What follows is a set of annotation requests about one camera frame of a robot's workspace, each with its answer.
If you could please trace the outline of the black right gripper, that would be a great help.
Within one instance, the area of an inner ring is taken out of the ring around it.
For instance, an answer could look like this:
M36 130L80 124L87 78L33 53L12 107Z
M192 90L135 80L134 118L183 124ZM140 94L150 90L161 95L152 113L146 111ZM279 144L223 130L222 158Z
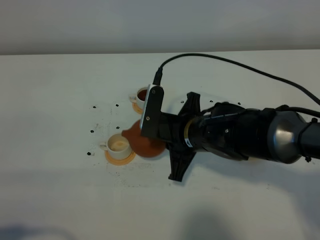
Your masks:
M238 106L229 102L217 102L201 110L200 95L189 92L182 109L170 122L172 142L166 144L171 168L168 178L181 182L197 152L237 160L238 153L229 143L237 114Z

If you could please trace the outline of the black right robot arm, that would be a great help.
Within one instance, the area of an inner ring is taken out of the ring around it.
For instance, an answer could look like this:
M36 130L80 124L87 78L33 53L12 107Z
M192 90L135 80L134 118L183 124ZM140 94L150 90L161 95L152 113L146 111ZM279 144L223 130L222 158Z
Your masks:
M181 182L197 152L236 161L257 158L283 164L301 157L318 159L319 117L316 111L287 105L259 110L218 102L201 110L200 95L190 92L170 127L169 178Z

